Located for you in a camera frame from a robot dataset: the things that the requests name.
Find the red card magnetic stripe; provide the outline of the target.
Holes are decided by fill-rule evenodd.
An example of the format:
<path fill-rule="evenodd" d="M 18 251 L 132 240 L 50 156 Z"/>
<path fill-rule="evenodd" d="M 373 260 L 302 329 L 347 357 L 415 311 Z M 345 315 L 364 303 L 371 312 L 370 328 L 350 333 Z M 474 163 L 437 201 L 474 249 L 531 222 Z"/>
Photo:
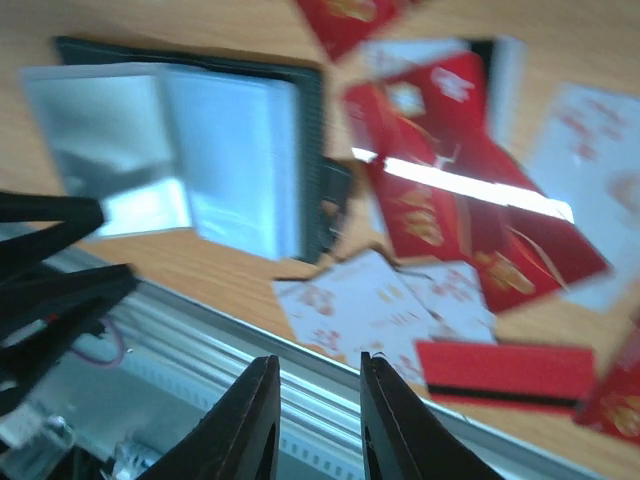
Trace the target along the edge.
<path fill-rule="evenodd" d="M 596 383 L 590 348 L 532 344 L 416 344 L 437 401 L 571 414 Z"/>

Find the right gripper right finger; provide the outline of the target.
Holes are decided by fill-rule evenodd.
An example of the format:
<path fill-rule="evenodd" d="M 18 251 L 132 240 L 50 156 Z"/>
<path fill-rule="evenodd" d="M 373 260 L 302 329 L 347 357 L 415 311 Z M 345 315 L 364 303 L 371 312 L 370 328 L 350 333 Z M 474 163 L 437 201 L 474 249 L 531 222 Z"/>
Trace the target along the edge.
<path fill-rule="evenodd" d="M 361 354 L 360 411 L 368 479 L 499 479 L 459 442 L 383 356 Z"/>

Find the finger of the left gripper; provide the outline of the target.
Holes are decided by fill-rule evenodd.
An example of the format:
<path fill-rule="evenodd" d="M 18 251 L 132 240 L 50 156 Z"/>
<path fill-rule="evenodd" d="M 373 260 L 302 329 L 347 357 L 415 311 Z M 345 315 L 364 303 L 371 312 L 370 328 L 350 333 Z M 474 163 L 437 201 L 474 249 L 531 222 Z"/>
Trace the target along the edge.
<path fill-rule="evenodd" d="M 126 264 L 66 273 L 1 288 L 1 339 L 36 320 L 45 328 L 1 348 L 1 413 L 13 411 L 80 335 L 138 285 Z"/>
<path fill-rule="evenodd" d="M 1 242 L 1 272 L 23 273 L 93 233 L 105 221 L 100 203 L 86 197 L 1 192 L 1 223 L 51 222 Z"/>

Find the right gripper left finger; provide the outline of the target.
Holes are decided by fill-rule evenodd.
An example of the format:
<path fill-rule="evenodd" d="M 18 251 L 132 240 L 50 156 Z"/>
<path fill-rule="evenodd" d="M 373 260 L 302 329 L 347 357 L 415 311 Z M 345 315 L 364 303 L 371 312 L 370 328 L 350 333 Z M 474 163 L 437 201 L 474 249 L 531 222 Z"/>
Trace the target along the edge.
<path fill-rule="evenodd" d="M 141 477 L 274 479 L 281 418 L 280 365 L 254 359 L 197 426 Z"/>

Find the black leather card holder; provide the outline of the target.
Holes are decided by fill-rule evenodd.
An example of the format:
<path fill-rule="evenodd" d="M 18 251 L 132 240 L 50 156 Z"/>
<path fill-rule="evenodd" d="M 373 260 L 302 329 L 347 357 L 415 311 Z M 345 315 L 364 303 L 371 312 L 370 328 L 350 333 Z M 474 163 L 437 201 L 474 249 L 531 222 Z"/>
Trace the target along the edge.
<path fill-rule="evenodd" d="M 315 263 L 351 173 L 324 154 L 310 67 L 62 36 L 21 80 L 65 191 L 96 199 L 100 238 L 190 229 L 272 261 Z"/>

